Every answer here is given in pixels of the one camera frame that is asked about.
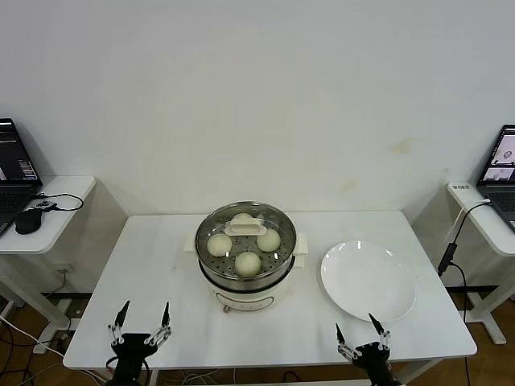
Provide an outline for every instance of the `stainless steel steamer basket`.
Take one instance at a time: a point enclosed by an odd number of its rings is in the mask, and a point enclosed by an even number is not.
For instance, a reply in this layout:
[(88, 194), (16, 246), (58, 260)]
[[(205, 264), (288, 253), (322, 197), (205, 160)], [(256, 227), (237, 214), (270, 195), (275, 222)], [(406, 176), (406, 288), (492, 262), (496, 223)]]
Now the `stainless steel steamer basket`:
[[(266, 228), (277, 231), (281, 237), (279, 248), (263, 252), (256, 245), (256, 236), (231, 236), (233, 246), (229, 256), (212, 256), (207, 248), (209, 237), (223, 233), (225, 223), (238, 213), (262, 219)], [(244, 201), (231, 203), (209, 215), (196, 232), (195, 249), (200, 268), (211, 283), (235, 293), (256, 293), (278, 284), (291, 271), (296, 240), (295, 226), (284, 212), (265, 203)], [(240, 277), (236, 273), (234, 261), (243, 252), (254, 252), (260, 257), (261, 270), (254, 277)]]

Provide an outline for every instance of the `laptop screen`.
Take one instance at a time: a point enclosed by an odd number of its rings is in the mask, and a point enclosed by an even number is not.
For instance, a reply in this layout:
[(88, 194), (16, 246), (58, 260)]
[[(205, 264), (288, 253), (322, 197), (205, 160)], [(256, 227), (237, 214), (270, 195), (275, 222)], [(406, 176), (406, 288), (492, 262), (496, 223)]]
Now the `laptop screen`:
[(38, 181), (11, 120), (0, 120), (0, 183)]
[(506, 125), (501, 131), (480, 183), (515, 185), (515, 125)]

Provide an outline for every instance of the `steamed bun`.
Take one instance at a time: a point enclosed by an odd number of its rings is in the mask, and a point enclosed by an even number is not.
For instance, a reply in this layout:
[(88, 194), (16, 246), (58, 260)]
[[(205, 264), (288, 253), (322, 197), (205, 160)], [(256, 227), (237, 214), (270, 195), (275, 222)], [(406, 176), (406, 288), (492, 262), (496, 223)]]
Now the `steamed bun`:
[(238, 213), (233, 217), (233, 220), (244, 220), (244, 219), (252, 219), (252, 216), (249, 213)]
[(254, 252), (243, 252), (236, 257), (234, 265), (238, 275), (252, 277), (256, 276), (261, 269), (261, 260)]
[(281, 237), (275, 230), (266, 229), (264, 235), (257, 237), (256, 244), (263, 252), (272, 252), (279, 248)]
[(231, 238), (223, 233), (213, 235), (208, 240), (208, 252), (213, 256), (225, 256), (233, 247)]

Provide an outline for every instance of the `robotic arm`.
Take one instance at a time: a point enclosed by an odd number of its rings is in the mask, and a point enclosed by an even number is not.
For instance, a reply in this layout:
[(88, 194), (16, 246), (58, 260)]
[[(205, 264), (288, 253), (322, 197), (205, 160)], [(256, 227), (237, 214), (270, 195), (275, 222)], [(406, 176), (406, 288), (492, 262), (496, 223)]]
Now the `robotic arm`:
[(116, 356), (105, 364), (109, 366), (111, 362), (118, 359), (113, 379), (108, 381), (105, 386), (141, 386), (138, 382), (139, 375), (144, 364), (147, 370), (147, 381), (150, 379), (148, 364), (145, 358), (153, 355), (158, 348), (171, 335), (170, 315), (168, 314), (169, 304), (164, 309), (161, 326), (154, 334), (122, 334), (123, 322), (126, 320), (129, 302), (118, 312), (114, 324), (108, 325), (111, 334), (111, 348)]
[(338, 352), (346, 360), (358, 368), (363, 368), (373, 386), (399, 386), (388, 364), (389, 358), (389, 331), (385, 331), (382, 325), (369, 314), (370, 320), (379, 334), (379, 342), (364, 344), (352, 349), (341, 333), (338, 323), (336, 324), (336, 338), (338, 340)]
[[(105, 364), (109, 366), (111, 362), (118, 359), (113, 379), (109, 380), (105, 386), (142, 386), (139, 382), (139, 376), (142, 371), (142, 365), (147, 370), (148, 384), (150, 379), (148, 364), (145, 359), (153, 355), (165, 343), (171, 335), (169, 303), (164, 309), (161, 326), (156, 329), (154, 334), (122, 334), (123, 323), (126, 319), (127, 310), (129, 309), (127, 302), (122, 310), (117, 313), (114, 324), (108, 325), (111, 334), (111, 348), (116, 354)], [(373, 386), (401, 386), (397, 382), (388, 364), (389, 358), (389, 331), (385, 331), (382, 325), (369, 314), (370, 320), (379, 334), (379, 342), (364, 344), (363, 346), (352, 349), (345, 342), (338, 323), (336, 324), (336, 338), (338, 340), (338, 352), (354, 366), (363, 368)]]

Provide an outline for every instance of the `laptop keyboard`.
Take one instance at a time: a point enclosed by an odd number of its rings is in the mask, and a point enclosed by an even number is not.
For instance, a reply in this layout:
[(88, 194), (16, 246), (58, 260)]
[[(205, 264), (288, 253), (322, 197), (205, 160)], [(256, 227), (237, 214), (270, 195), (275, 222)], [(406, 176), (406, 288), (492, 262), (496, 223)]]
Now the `laptop keyboard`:
[(0, 213), (14, 213), (28, 198), (28, 194), (0, 192)]
[(495, 202), (502, 211), (515, 211), (515, 192), (489, 193), (488, 197)]

